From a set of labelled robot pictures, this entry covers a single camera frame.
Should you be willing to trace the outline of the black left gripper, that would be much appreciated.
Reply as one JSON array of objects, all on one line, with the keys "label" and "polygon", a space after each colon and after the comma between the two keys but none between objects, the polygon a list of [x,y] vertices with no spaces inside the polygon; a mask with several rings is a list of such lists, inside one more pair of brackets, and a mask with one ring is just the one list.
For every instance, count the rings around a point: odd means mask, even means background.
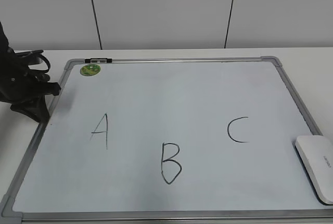
[{"label": "black left gripper", "polygon": [[[11,103],[10,109],[14,112],[38,123],[45,123],[50,119],[45,96],[37,97],[38,94],[32,90],[35,86],[40,86],[40,94],[58,96],[61,87],[57,82],[44,82],[45,70],[30,69],[24,61],[27,54],[28,52],[15,53],[1,28],[1,102]],[[41,58],[42,62],[46,61],[43,55]]]}]

